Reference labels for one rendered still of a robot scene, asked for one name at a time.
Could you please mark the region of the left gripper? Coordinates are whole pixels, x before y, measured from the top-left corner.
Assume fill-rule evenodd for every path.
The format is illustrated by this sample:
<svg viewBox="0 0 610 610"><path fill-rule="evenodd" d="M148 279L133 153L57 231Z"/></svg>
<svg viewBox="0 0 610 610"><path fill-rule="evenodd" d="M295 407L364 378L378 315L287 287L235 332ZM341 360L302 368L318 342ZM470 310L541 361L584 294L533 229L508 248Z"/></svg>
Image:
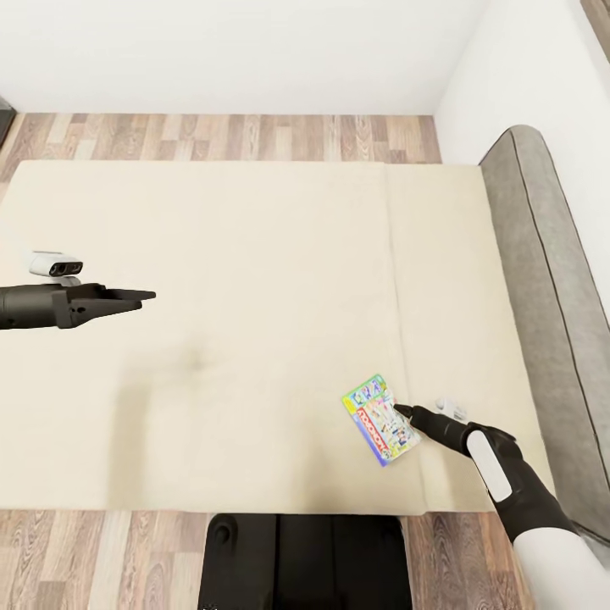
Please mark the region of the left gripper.
<svg viewBox="0 0 610 610"><path fill-rule="evenodd" d="M156 298L153 291L117 290L90 282L81 286L61 284L19 285L4 298L7 319L21 330L55 327L68 330L89 319L142 308L142 301Z"/></svg>

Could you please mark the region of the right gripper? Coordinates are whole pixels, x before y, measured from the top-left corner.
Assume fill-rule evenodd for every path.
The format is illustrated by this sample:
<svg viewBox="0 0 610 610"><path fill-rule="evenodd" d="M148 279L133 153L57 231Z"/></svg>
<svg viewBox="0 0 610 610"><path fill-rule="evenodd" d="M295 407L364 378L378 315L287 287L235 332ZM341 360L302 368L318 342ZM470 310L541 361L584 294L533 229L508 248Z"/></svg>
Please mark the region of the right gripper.
<svg viewBox="0 0 610 610"><path fill-rule="evenodd" d="M446 442L447 427L453 422L457 422L456 419L435 414L421 405L410 407L407 404L394 404L394 409L402 414L404 418L408 418L412 427L420 430L420 432L435 442L450 448Z"/></svg>

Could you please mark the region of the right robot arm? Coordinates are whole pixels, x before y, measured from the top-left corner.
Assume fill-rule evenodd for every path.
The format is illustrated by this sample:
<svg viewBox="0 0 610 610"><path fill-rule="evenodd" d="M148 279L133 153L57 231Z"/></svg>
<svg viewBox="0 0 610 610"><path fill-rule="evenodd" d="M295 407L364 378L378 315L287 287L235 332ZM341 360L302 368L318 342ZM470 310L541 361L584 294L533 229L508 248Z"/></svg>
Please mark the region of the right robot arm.
<svg viewBox="0 0 610 610"><path fill-rule="evenodd" d="M394 409L430 439L473 459L536 610L610 610L610 574L532 466L519 461L517 438L496 427L461 424L467 409L449 397L435 405L433 412L421 405Z"/></svg>

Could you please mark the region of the board game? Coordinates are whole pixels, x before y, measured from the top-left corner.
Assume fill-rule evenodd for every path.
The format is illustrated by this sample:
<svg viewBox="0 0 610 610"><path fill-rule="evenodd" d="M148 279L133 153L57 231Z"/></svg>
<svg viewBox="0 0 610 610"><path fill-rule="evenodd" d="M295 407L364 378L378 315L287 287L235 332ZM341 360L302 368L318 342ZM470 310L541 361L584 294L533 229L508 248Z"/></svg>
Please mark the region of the board game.
<svg viewBox="0 0 610 610"><path fill-rule="evenodd" d="M381 374L373 374L373 378L341 396L341 400L381 468L420 441L420 435L410 427L409 419L394 409L397 397L386 386Z"/></svg>

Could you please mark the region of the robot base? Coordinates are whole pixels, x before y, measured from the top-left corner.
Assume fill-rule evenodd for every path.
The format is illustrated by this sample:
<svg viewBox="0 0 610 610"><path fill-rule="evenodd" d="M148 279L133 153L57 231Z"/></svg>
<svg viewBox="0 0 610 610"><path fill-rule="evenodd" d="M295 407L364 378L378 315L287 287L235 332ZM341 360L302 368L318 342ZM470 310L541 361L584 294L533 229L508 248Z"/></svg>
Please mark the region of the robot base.
<svg viewBox="0 0 610 610"><path fill-rule="evenodd" d="M211 513L197 610L413 610L400 515Z"/></svg>

